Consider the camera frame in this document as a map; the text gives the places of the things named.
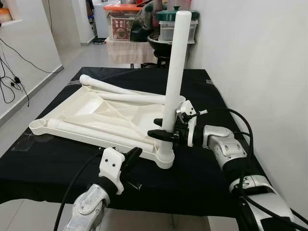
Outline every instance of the black tablecloth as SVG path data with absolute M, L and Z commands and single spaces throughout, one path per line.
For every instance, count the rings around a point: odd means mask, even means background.
M 81 87 L 81 74 L 119 87 L 165 94 L 167 71 L 163 69 L 121 69 L 83 67 L 47 106 L 45 116 Z M 197 110 L 225 106 L 205 70 L 185 70 L 181 95 Z M 229 113 L 201 116 L 198 124 L 237 126 Z M 61 202 L 73 176 L 98 147 L 52 135 L 34 136 L 27 129 L 0 159 L 0 203 L 18 198 Z M 142 184 L 141 191 L 126 187 L 110 204 L 112 208 L 198 216 L 236 217 L 236 201 L 211 150 L 175 147 L 172 168 L 163 170 L 155 162 L 140 158 L 131 172 Z M 98 178 L 100 158 L 95 159 L 77 180 L 68 196 L 78 195 Z

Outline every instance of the floor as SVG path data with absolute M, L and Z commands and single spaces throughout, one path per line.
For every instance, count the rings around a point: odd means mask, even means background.
M 90 45 L 77 54 L 69 55 L 64 63 L 65 69 L 51 80 L 30 101 L 30 107 L 24 106 L 11 117 L 0 129 L 0 157 L 27 128 L 52 99 L 61 91 L 69 80 L 83 66 L 125 67 L 128 64 L 114 65 L 108 59 L 105 45 Z M 59 204 L 35 202 L 31 200 L 14 200 L 0 205 L 0 231 L 51 231 L 53 230 Z M 65 205 L 59 231 L 69 221 L 72 205 Z M 101 231 L 206 231 L 207 219 L 194 216 L 174 215 L 171 225 L 168 214 L 123 211 L 107 209 Z

